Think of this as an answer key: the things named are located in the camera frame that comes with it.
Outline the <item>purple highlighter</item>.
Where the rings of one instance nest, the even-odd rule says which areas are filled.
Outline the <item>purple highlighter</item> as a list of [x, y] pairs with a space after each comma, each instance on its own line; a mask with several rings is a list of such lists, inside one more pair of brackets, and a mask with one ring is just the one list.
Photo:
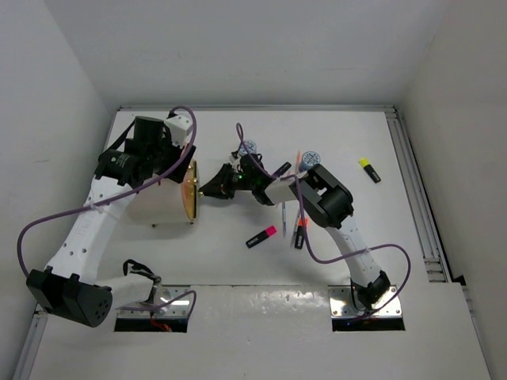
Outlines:
[[282, 166], [280, 166], [274, 173], [274, 177], [281, 177], [283, 174], [285, 174], [290, 168], [292, 167], [292, 164], [289, 161], [286, 161]]

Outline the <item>pink highlighter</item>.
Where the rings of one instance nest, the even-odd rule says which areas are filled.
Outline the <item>pink highlighter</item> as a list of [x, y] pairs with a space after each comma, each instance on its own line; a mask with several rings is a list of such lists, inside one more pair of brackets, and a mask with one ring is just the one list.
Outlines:
[[270, 226], [266, 228], [265, 230], [261, 231], [260, 233], [256, 234], [254, 237], [249, 239], [246, 242], [246, 247], [248, 249], [253, 248], [254, 246], [262, 243], [263, 241], [267, 240], [268, 238], [272, 237], [274, 234], [276, 234], [277, 230], [275, 226]]

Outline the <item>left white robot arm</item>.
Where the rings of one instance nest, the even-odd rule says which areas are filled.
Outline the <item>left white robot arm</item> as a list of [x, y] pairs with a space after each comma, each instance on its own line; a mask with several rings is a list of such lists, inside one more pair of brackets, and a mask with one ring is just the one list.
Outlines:
[[109, 239], [134, 198], [163, 179], [180, 184], [195, 152], [196, 118], [170, 111], [164, 119], [137, 116], [98, 157], [90, 191], [71, 231], [44, 270], [25, 273], [37, 303], [51, 315], [92, 328], [111, 310], [159, 308], [161, 283], [148, 267], [127, 260], [120, 277], [97, 281]]

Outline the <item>orange highlighter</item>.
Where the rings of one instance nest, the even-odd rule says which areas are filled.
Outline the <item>orange highlighter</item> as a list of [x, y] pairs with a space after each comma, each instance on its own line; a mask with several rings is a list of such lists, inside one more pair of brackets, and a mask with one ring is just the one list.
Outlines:
[[302, 249], [304, 245], [304, 229], [308, 224], [307, 218], [299, 218], [294, 233], [294, 248]]

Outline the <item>round drawer cabinet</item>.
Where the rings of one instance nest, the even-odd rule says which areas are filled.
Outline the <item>round drawer cabinet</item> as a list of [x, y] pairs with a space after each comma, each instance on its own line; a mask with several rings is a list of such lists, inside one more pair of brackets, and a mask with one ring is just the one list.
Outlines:
[[198, 217], [199, 172], [192, 159], [180, 184], [160, 180], [136, 195], [127, 208], [128, 217], [140, 225], [193, 224]]

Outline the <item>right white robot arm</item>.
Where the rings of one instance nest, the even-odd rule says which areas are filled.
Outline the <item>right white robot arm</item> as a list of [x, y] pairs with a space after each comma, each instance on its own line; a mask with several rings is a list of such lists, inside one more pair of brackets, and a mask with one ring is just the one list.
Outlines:
[[219, 172], [200, 187], [200, 193], [220, 200], [232, 199], [236, 192], [249, 191], [262, 205], [298, 201], [314, 224], [323, 228], [336, 243], [349, 268], [356, 300], [367, 312], [389, 290], [391, 282], [375, 262], [353, 217], [351, 192], [323, 165], [289, 175], [290, 164], [274, 174], [265, 171], [261, 155], [245, 155], [235, 164], [225, 163]]

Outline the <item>yellow highlighter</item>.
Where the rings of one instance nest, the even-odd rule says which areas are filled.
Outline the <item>yellow highlighter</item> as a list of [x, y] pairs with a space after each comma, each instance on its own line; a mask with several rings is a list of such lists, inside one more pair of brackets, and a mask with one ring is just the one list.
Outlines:
[[381, 181], [381, 178], [379, 177], [379, 174], [375, 171], [372, 164], [367, 158], [361, 158], [359, 160], [359, 164], [363, 171], [366, 172], [366, 174], [369, 176], [369, 178], [375, 183], [378, 184]]

